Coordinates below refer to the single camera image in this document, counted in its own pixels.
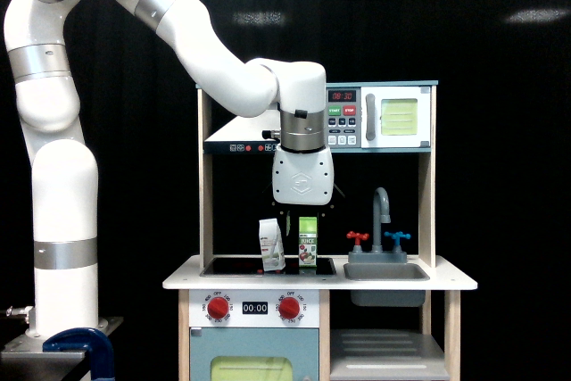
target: milk carton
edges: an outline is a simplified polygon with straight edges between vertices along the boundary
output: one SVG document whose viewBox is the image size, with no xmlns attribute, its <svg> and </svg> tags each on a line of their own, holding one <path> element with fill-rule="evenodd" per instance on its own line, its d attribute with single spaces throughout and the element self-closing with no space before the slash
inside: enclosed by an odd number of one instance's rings
<svg viewBox="0 0 571 381">
<path fill-rule="evenodd" d="M 260 220 L 260 249 L 264 271 L 276 271 L 286 266 L 282 233 L 277 219 Z"/>
</svg>

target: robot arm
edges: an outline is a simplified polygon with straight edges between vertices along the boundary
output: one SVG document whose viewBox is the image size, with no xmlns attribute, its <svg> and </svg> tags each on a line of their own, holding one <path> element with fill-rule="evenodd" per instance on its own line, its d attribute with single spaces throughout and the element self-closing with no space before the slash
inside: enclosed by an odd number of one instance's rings
<svg viewBox="0 0 571 381">
<path fill-rule="evenodd" d="M 52 11 L 58 7 L 37 6 L 44 2 L 54 2 L 51 4 L 54 5 L 57 0 L 26 1 L 35 4 L 41 13 L 46 13 L 43 9 Z M 272 102 L 280 102 L 282 142 L 274 159 L 274 197 L 281 203 L 329 202 L 333 191 L 333 162 L 324 134 L 326 75 L 322 66 L 265 59 L 244 64 L 219 41 L 208 11 L 199 0 L 117 1 L 165 40 L 194 81 L 232 113 L 253 117 L 263 113 Z M 11 27 L 10 22 L 23 20 L 13 18 L 22 14 L 25 20 L 43 19 L 43 16 L 37 18 L 31 9 L 23 11 L 18 3 L 11 5 L 11 9 L 15 12 L 7 16 L 7 28 Z M 66 14 L 57 23 L 58 32 Z M 18 37 L 6 32 L 10 52 L 26 47 L 27 43 L 38 45 L 30 40 L 13 44 L 13 38 Z M 54 39 L 59 40 L 51 37 L 51 42 L 42 43 L 57 43 Z"/>
<path fill-rule="evenodd" d="M 117 1 L 172 46 L 193 79 L 231 112 L 255 116 L 279 101 L 282 142 L 274 157 L 274 197 L 298 204 L 330 200 L 333 163 L 323 129 L 320 65 L 264 59 L 244 64 L 216 37 L 198 0 Z M 78 2 L 12 0 L 4 19 L 32 163 L 36 326 L 29 331 L 44 339 L 99 324 L 97 165 L 84 146 L 62 32 Z"/>
</svg>

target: timer display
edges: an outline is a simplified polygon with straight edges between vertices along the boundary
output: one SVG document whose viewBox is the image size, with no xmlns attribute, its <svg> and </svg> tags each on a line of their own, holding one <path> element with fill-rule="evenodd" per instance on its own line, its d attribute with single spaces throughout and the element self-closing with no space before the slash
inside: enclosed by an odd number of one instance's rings
<svg viewBox="0 0 571 381">
<path fill-rule="evenodd" d="M 268 314 L 268 303 L 242 302 L 242 314 Z"/>
<path fill-rule="evenodd" d="M 329 91 L 330 103 L 355 103 L 357 101 L 357 91 L 354 89 Z"/>
</svg>

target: red tap handle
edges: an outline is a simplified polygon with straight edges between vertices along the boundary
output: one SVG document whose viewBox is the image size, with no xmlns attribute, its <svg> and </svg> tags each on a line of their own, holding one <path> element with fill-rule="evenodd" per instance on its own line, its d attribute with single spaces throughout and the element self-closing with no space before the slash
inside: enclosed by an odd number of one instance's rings
<svg viewBox="0 0 571 381">
<path fill-rule="evenodd" d="M 350 240 L 352 238 L 355 238 L 355 245 L 360 245 L 360 241 L 367 241 L 368 240 L 369 235 L 368 234 L 359 234 L 358 232 L 353 232 L 353 231 L 349 231 L 349 234 L 347 234 L 347 238 L 349 238 Z"/>
</svg>

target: blue tap handle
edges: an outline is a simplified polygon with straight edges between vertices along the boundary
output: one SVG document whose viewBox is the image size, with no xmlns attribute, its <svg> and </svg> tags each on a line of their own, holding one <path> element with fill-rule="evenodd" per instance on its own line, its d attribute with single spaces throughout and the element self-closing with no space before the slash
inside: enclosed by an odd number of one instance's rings
<svg viewBox="0 0 571 381">
<path fill-rule="evenodd" d="M 114 381 L 113 347 L 109 338 L 97 329 L 77 327 L 55 334 L 44 342 L 44 352 L 84 350 L 89 353 L 91 379 Z"/>
<path fill-rule="evenodd" d="M 385 232 L 385 236 L 389 236 L 394 240 L 394 245 L 401 245 L 401 238 L 406 238 L 410 240 L 410 234 L 403 234 L 402 231 L 399 232 Z"/>
</svg>

